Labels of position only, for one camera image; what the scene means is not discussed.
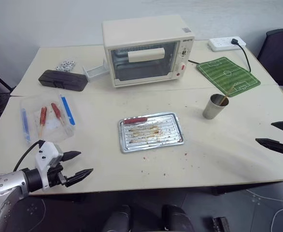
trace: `gray floor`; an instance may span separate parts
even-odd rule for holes
[[[250,190],[262,196],[283,199],[283,182]],[[269,232],[274,214],[283,208],[282,202],[260,199],[245,190],[213,196],[209,188],[91,193],[78,195],[73,201],[64,198],[43,199],[45,217],[32,232],[99,232],[111,211],[121,204],[134,208],[134,232],[158,229],[164,204],[182,207],[196,232],[213,232],[213,217],[226,217],[231,232]],[[44,205],[41,198],[30,197],[16,205],[14,212],[7,231],[29,231],[41,221]],[[275,219],[273,232],[283,232],[283,211]]]

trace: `baking tray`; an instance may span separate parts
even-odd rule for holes
[[[147,118],[147,121],[124,123],[125,120],[137,118]],[[124,153],[184,144],[178,117],[173,112],[124,118],[118,126],[120,146]]]

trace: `black power cable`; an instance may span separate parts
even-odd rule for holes
[[[250,63],[249,63],[247,54],[246,54],[246,52],[244,51],[244,49],[239,45],[238,40],[232,39],[231,44],[235,44],[235,45],[237,45],[238,47],[241,48],[241,50],[243,51],[244,55],[246,56],[246,60],[247,60],[248,66],[249,66],[249,72],[251,72],[251,67],[250,67]]]
[[[191,63],[193,63],[193,64],[199,64],[199,63],[197,63],[197,62],[195,62],[195,61],[192,61],[192,60],[189,60],[189,59],[188,59],[188,61],[191,62]]]
[[[18,163],[16,164],[13,172],[17,171],[17,168],[19,167],[19,165],[21,164],[22,160],[26,157],[26,155],[30,152],[30,150],[32,150],[37,144],[41,147],[43,145],[45,141],[43,140],[39,140],[37,142],[35,142],[34,144],[32,144],[31,147],[29,147],[29,149],[22,155],[22,157],[19,159]]]

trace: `oven door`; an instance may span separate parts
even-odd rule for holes
[[[178,46],[179,41],[174,41],[111,50],[115,81],[128,84],[166,78],[173,70]]]

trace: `green mouse pad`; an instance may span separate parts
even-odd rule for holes
[[[200,63],[197,69],[224,94],[234,97],[261,84],[249,71],[226,57]]]

